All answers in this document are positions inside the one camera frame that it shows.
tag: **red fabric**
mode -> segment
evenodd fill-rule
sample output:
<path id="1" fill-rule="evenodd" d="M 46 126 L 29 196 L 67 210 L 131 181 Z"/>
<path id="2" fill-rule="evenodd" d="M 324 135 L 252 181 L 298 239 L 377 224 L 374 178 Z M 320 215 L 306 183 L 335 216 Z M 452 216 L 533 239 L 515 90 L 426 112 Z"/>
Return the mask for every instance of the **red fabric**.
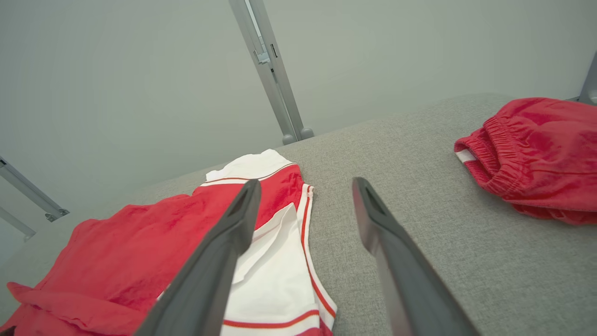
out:
<path id="1" fill-rule="evenodd" d="M 125 206 L 79 224 L 35 288 L 9 283 L 21 306 L 0 328 L 16 335 L 129 335 L 220 219 L 241 184 L 198 187 L 156 204 Z M 256 228 L 298 206 L 303 180 L 287 166 L 261 182 Z"/>
<path id="2" fill-rule="evenodd" d="M 477 183 L 521 213 L 597 223 L 597 108 L 548 98 L 513 100 L 459 139 Z"/>

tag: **red trim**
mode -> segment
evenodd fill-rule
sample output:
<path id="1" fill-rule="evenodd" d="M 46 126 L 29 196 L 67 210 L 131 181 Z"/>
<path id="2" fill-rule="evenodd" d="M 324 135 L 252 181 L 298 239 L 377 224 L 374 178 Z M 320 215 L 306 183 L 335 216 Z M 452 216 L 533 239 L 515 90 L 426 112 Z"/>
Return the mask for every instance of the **red trim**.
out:
<path id="1" fill-rule="evenodd" d="M 309 193 L 310 188 L 311 188 L 311 186 L 309 185 L 307 187 L 307 193 Z M 307 202 L 304 205 L 304 213 L 303 213 L 303 229 L 301 230 L 301 235 L 300 235 L 300 242 L 303 245 L 303 253 L 304 253 L 305 259 L 307 258 L 307 252 L 306 252 L 305 247 L 304 247 L 304 234 L 305 234 L 306 228 L 307 228 L 307 213 L 309 211 L 309 203 L 310 203 L 310 201 L 311 201 L 311 198 L 307 196 Z M 313 285 L 313 289 L 315 290 L 315 293 L 317 293 L 317 296 L 319 297 L 319 300 L 321 300 L 321 303 L 324 304 L 325 309 L 330 313 L 330 315 L 332 315 L 333 318 L 336 318 L 336 312 L 327 303 L 327 301 L 324 299 L 324 296 L 321 294 L 321 291 L 319 290 L 319 288 L 315 284 L 315 280 L 313 279 L 313 275 L 311 274 L 311 269 L 309 267 L 309 260 L 307 260 L 307 270 L 309 271 L 309 277 L 311 278 L 311 284 Z"/>
<path id="2" fill-rule="evenodd" d="M 251 328 L 251 329 L 278 329 L 278 328 L 287 328 L 289 326 L 295 325 L 302 320 L 305 320 L 307 317 L 311 316 L 319 316 L 319 310 L 309 310 L 305 314 L 295 318 L 292 321 L 284 322 L 284 323 L 251 323 L 251 322 L 237 322 L 231 320 L 224 320 L 223 324 L 227 326 L 234 326 L 236 328 Z"/>
<path id="3" fill-rule="evenodd" d="M 271 173 L 271 174 L 269 174 L 269 175 L 266 175 L 266 176 L 264 176 L 264 177 L 257 178 L 257 179 L 258 179 L 258 180 L 261 180 L 261 179 L 266 179 L 266 178 L 268 178 L 268 177 L 270 177 L 270 176 L 274 175 L 275 173 L 279 172 L 280 170 L 282 170 L 282 169 L 284 169 L 284 168 L 286 168 L 286 167 L 288 167 L 288 166 L 292 166 L 293 164 L 296 164 L 296 163 L 289 163 L 289 164 L 287 164 L 286 166 L 284 166 L 284 167 L 282 167 L 282 168 L 280 168 L 280 169 L 276 170 L 275 172 L 273 172 L 273 173 Z M 249 181 L 250 179 L 247 179 L 247 178 L 221 178 L 221 179 L 212 180 L 212 181 L 205 181 L 203 184 L 212 183 L 212 182 L 218 182 L 218 181 L 224 181 L 224 180 L 243 180 L 243 181 Z"/>

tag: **red and white jersey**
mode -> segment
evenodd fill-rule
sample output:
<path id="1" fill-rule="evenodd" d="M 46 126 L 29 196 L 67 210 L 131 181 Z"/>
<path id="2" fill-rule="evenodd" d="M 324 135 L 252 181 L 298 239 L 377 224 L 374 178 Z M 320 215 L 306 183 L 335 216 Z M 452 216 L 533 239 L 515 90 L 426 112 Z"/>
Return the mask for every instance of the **red and white jersey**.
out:
<path id="1" fill-rule="evenodd" d="M 309 253 L 313 187 L 273 150 L 245 155 L 192 195 L 125 206 L 79 224 L 34 288 L 8 283 L 21 306 L 0 331 L 29 335 L 133 334 L 247 179 L 261 180 L 253 242 L 238 260 L 223 335 L 330 334 L 336 305 Z"/>

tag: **clothing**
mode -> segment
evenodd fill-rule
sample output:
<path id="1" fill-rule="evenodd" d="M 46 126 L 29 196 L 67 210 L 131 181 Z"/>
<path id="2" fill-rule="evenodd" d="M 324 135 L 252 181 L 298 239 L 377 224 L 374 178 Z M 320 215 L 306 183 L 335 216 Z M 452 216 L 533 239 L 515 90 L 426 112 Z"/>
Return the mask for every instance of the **clothing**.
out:
<path id="1" fill-rule="evenodd" d="M 521 213 L 597 224 L 597 108 L 549 98 L 506 104 L 454 145 L 481 188 Z"/>
<path id="2" fill-rule="evenodd" d="M 22 305 L 0 330 L 16 325 L 17 336 L 134 333 L 250 178 L 261 180 L 256 231 L 237 262 L 222 334 L 331 334 L 336 305 L 308 248 L 313 187 L 298 165 L 273 150 L 208 173 L 191 196 L 129 205 L 109 219 L 79 224 L 35 288 L 7 285 Z"/>

